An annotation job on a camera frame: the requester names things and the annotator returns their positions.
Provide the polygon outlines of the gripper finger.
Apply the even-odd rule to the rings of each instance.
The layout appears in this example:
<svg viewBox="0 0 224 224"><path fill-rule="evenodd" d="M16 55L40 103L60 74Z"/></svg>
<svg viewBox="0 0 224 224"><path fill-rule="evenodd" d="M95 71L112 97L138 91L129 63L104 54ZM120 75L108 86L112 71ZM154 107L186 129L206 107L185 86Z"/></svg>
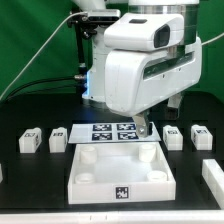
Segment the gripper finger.
<svg viewBox="0 0 224 224"><path fill-rule="evenodd" d="M183 96L181 93L175 94L168 99L166 115L168 118L178 118L179 109L181 106Z"/></svg>
<svg viewBox="0 0 224 224"><path fill-rule="evenodd" d="M141 112L133 116L133 121L136 125L136 133L139 137L147 137L152 134L152 125L149 121L149 113Z"/></svg>

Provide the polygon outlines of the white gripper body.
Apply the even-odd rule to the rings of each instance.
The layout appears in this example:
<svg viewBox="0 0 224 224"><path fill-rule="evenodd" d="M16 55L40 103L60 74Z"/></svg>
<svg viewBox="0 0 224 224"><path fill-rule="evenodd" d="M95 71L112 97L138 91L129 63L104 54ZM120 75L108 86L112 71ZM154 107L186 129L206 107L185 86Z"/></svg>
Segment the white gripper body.
<svg viewBox="0 0 224 224"><path fill-rule="evenodd" d="M165 71L144 76L148 66L158 66L166 50L133 52L112 50L105 64L105 101L116 114L132 117L196 84L201 76L202 46L199 37L185 48L190 58Z"/></svg>

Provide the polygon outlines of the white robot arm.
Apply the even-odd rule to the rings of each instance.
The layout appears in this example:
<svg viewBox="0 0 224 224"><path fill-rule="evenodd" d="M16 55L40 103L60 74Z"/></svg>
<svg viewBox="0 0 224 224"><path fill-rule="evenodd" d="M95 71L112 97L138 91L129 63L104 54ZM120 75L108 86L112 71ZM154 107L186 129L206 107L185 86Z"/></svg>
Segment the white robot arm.
<svg viewBox="0 0 224 224"><path fill-rule="evenodd" d="M201 76L199 0L72 0L84 12L75 22L92 37L93 64L83 98L131 117L137 135L151 134L149 109Z"/></svg>

